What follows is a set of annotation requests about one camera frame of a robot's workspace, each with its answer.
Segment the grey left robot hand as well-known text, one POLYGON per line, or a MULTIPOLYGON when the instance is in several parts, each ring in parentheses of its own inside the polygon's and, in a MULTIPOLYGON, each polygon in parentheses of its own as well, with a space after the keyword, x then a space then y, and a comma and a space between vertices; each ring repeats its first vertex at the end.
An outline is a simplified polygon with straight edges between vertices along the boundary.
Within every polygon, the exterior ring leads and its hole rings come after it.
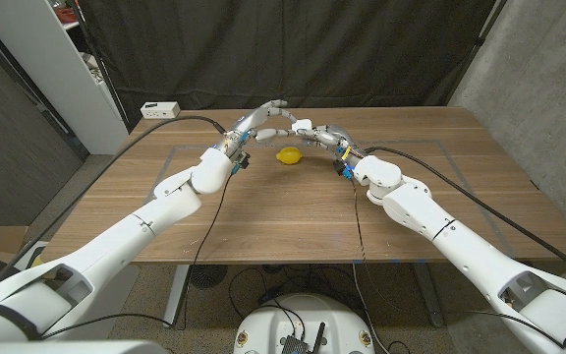
POLYGON ((250 156, 247 152, 244 152, 244 146, 250 139, 257 140, 258 127, 262 126, 270 117, 288 119, 293 129, 299 119, 286 110, 287 105, 288 102, 283 99, 269 100, 243 115, 228 131, 222 134, 221 141, 213 148, 219 150, 231 161, 231 175, 248 166, 250 156))

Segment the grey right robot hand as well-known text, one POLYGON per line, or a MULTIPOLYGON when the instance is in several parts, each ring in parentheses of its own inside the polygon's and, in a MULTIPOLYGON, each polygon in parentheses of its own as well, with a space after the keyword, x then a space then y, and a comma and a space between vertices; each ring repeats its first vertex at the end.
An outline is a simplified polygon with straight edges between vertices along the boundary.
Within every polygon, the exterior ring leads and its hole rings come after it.
POLYGON ((368 155, 343 128, 336 125, 294 128, 294 131, 309 145, 328 150, 337 174, 349 180, 354 177, 357 164, 368 155))

